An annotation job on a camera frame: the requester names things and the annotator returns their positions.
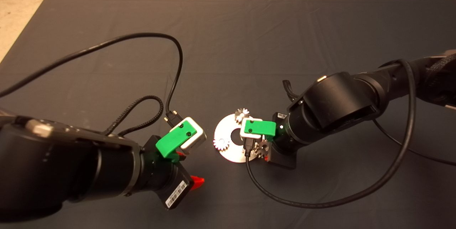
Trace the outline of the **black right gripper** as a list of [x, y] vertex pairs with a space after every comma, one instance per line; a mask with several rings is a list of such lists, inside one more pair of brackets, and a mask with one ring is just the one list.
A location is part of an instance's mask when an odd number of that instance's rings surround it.
[[264, 160], [281, 168], [293, 170], [296, 168], [297, 150], [294, 148], [295, 140], [287, 131], [287, 115], [275, 112], [272, 122], [276, 123], [275, 135], [267, 137], [269, 150], [268, 157]]

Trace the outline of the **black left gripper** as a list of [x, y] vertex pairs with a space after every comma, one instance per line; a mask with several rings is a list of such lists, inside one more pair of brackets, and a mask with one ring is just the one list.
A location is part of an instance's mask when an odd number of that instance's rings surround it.
[[[204, 178], [187, 172], [181, 162], [164, 158], [156, 144], [161, 139], [152, 135], [144, 145], [143, 151], [143, 190], [154, 192], [166, 210], [172, 210], [184, 199], [190, 190], [204, 184]], [[179, 159], [186, 159], [177, 152]]]

